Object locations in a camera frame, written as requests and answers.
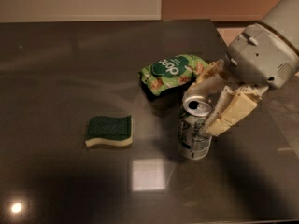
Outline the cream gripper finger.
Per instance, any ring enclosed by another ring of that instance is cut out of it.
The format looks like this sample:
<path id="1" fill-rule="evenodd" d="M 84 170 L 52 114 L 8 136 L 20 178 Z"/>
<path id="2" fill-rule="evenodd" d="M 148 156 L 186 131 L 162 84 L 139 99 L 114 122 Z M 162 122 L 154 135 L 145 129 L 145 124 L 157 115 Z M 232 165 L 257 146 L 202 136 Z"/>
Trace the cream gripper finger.
<path id="1" fill-rule="evenodd" d="M 214 111 L 200 128 L 200 134 L 209 137 L 226 132 L 249 115 L 268 90 L 268 86 L 242 85 L 233 91 L 225 86 Z"/>
<path id="2" fill-rule="evenodd" d="M 209 95 L 222 91 L 225 86 L 235 87 L 237 78 L 228 71 L 224 60 L 212 62 L 204 69 L 201 75 L 185 91 L 183 99 L 198 95 L 207 99 Z"/>

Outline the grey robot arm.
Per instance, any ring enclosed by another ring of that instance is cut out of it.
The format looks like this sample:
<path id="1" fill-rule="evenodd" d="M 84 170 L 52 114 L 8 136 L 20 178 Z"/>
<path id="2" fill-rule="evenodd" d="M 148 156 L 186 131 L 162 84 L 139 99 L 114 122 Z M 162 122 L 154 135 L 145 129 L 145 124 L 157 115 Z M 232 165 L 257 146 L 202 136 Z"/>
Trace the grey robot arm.
<path id="1" fill-rule="evenodd" d="M 218 136 L 250 114 L 269 90 L 299 70 L 299 0 L 280 0 L 260 21 L 235 38 L 223 60 L 211 63 L 185 98 L 219 99 L 199 133 Z"/>

